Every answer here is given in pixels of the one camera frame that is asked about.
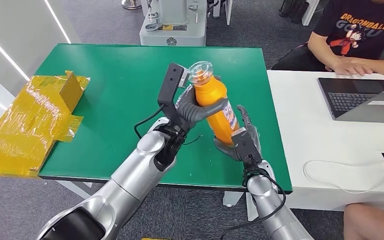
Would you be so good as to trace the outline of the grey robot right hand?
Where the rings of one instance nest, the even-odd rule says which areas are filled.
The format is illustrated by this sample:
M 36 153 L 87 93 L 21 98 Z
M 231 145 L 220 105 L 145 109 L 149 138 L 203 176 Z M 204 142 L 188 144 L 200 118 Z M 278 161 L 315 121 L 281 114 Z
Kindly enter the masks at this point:
M 231 157 L 235 161 L 257 165 L 262 162 L 262 148 L 260 134 L 256 126 L 252 124 L 251 118 L 243 105 L 238 105 L 244 127 L 232 133 L 232 145 L 227 145 L 215 138 L 215 147 L 223 154 Z

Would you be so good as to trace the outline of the person's right hand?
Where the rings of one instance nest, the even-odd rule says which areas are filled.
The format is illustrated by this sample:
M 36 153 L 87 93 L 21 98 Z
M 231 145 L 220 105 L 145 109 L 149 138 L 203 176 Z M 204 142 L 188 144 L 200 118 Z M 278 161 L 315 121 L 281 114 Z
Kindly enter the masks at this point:
M 354 62 L 349 57 L 333 56 L 322 61 L 325 69 L 329 72 L 335 72 L 338 75 L 369 75 L 374 71 L 367 65 Z

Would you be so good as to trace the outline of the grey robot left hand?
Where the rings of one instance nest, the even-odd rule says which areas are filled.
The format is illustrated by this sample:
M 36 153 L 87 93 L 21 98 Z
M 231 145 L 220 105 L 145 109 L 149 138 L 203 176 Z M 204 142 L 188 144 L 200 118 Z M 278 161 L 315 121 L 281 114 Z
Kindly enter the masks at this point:
M 198 122 L 221 112 L 228 104 L 228 99 L 222 97 L 207 106 L 200 106 L 196 98 L 196 89 L 189 84 L 178 97 L 175 108 L 180 117 L 192 129 Z

